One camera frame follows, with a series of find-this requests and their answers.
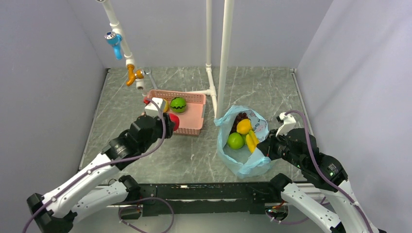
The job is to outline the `yellow fake pear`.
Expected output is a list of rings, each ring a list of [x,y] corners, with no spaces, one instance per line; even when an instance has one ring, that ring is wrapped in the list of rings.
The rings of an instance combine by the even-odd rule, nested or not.
[[[170,104],[166,99],[164,99],[164,103],[165,103],[165,106],[164,106],[163,112],[166,113],[166,112],[168,112],[168,110],[170,108]]]

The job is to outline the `light blue plastic bag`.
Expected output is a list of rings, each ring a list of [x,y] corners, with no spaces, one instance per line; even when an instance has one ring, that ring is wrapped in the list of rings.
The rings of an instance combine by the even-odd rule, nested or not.
[[[222,118],[214,120],[215,125],[219,127],[217,155],[241,179],[263,175],[275,165],[275,161],[271,161],[262,152],[257,150],[250,152],[246,144],[237,150],[230,148],[227,141],[232,133],[233,123],[236,116],[243,113],[251,120],[257,139],[260,142],[266,139],[269,134],[268,122],[251,108],[233,105]]]

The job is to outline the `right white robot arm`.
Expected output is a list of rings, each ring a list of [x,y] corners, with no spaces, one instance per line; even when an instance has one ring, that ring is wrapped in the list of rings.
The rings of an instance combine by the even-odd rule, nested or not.
[[[285,200],[294,205],[327,233],[381,233],[366,216],[351,188],[342,164],[323,154],[316,139],[303,128],[281,135],[279,129],[257,145],[257,150],[271,160],[283,159],[301,170],[309,183],[320,190],[335,213],[309,198],[283,174],[271,179],[268,196],[273,201]]]

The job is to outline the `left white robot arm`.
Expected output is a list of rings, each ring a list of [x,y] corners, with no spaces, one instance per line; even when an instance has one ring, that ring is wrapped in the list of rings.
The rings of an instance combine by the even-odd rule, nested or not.
[[[112,139],[92,162],[65,183],[46,194],[29,196],[31,217],[23,231],[35,221],[43,233],[68,233],[75,223],[108,205],[149,200],[130,175],[120,177],[103,190],[94,189],[134,161],[151,154],[149,147],[153,143],[157,143],[153,148],[156,151],[177,130],[179,123],[174,114],[139,116],[129,129]]]

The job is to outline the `red fake apple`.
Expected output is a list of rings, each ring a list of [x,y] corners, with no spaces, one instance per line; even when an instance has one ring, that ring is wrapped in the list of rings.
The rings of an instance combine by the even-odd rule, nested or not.
[[[169,113],[169,117],[170,117],[171,122],[174,124],[173,131],[175,132],[179,128],[180,119],[178,116],[176,116],[175,114],[171,114],[171,113]]]

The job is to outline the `green fake lime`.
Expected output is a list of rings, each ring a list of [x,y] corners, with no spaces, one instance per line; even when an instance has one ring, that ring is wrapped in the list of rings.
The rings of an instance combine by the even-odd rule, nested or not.
[[[237,132],[231,133],[227,139],[227,145],[233,150],[239,150],[244,146],[244,139]]]

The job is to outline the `yellow fake lemon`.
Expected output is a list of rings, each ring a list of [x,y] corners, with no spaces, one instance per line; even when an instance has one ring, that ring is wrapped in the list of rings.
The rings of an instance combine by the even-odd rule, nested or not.
[[[243,119],[237,124],[236,132],[242,135],[249,134],[253,129],[250,119]]]

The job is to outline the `green fake watermelon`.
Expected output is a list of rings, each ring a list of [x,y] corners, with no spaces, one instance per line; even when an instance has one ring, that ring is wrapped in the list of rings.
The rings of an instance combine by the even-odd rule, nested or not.
[[[187,102],[183,97],[175,97],[170,101],[170,109],[175,113],[183,113],[187,108]]]

